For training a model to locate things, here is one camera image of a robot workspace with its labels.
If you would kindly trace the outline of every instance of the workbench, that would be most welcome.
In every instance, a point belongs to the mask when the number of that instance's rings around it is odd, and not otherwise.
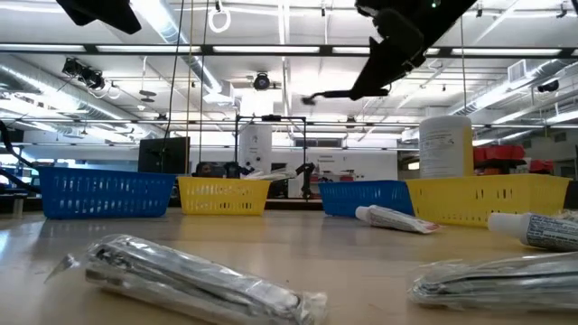
[[[325,324],[570,324],[578,314],[425,309],[406,298],[419,265],[544,252],[481,228],[446,227],[431,236],[368,227],[320,211],[267,211],[263,217],[44,221],[0,220],[0,319],[10,325],[191,325],[204,322],[102,292],[70,271],[51,269],[91,240],[126,233],[203,256],[298,291],[326,292]]]

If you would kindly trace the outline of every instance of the wire basket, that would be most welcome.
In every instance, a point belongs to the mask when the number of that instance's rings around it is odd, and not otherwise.
[[[270,181],[179,177],[182,213],[260,216]]]
[[[175,175],[40,167],[46,218],[156,218],[167,210]]]
[[[570,179],[537,174],[411,180],[415,215],[436,223],[487,227],[492,212],[554,215]]]
[[[358,207],[379,205],[414,215],[403,181],[343,181],[320,183],[323,209],[331,216],[353,217]]]

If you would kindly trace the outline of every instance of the blue basket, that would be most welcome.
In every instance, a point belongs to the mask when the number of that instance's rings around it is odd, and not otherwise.
[[[404,181],[343,181],[321,183],[323,209],[331,216],[353,217],[358,207],[379,205],[414,215]]]
[[[166,212],[175,175],[41,167],[46,218],[155,218]]]

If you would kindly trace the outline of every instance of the yellow basket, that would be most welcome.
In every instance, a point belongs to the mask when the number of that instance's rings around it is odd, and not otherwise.
[[[270,181],[179,177],[182,213],[260,216]]]
[[[519,174],[407,181],[419,218],[486,227],[492,212],[554,215],[564,207],[570,179]]]

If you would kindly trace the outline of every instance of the computer screen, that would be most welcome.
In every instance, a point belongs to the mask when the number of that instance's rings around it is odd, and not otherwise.
[[[139,172],[186,173],[190,137],[141,140],[138,152]]]

